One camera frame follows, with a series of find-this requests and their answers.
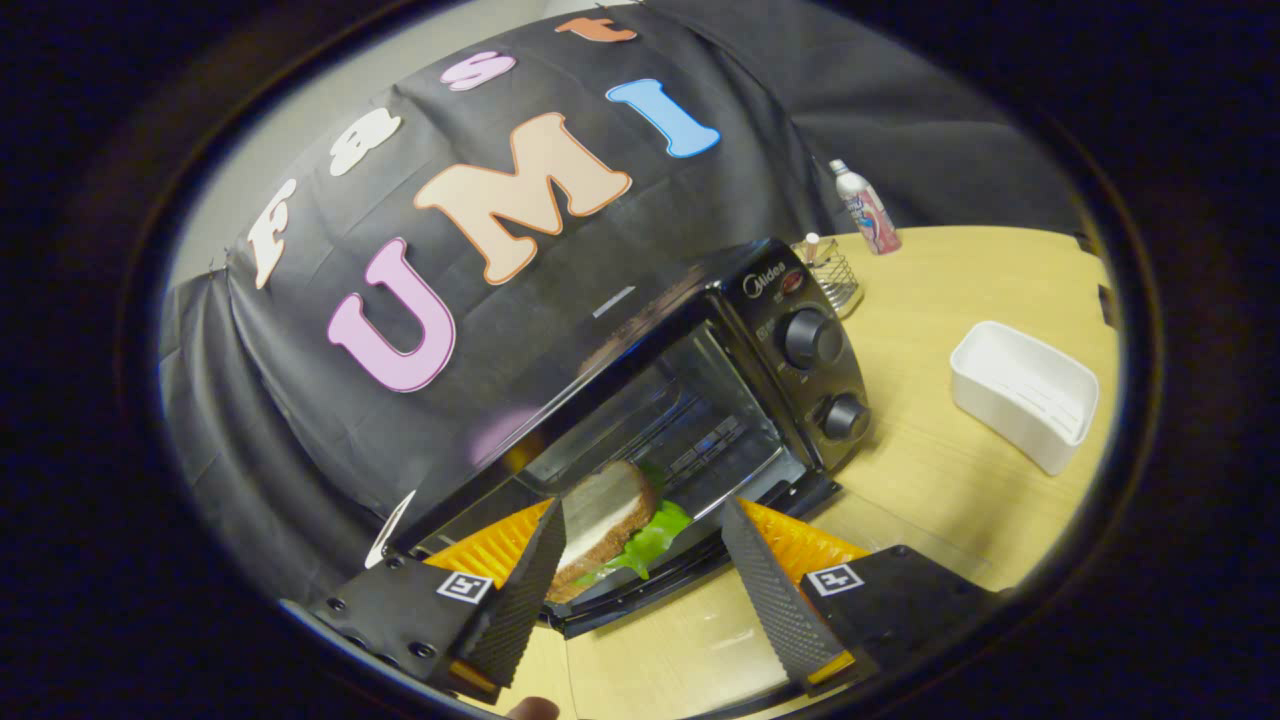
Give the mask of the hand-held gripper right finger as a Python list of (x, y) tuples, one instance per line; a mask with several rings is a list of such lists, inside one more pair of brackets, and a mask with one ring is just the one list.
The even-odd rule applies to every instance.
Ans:
[(1001, 598), (906, 544), (867, 551), (744, 498), (722, 507), (721, 536), (788, 683), (809, 696), (928, 659)]

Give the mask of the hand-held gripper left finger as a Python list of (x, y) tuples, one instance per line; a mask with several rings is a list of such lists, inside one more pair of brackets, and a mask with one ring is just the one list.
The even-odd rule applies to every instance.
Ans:
[(511, 687), (566, 547), (543, 501), (430, 559), (393, 553), (305, 610), (308, 629), (380, 673), (493, 705)]

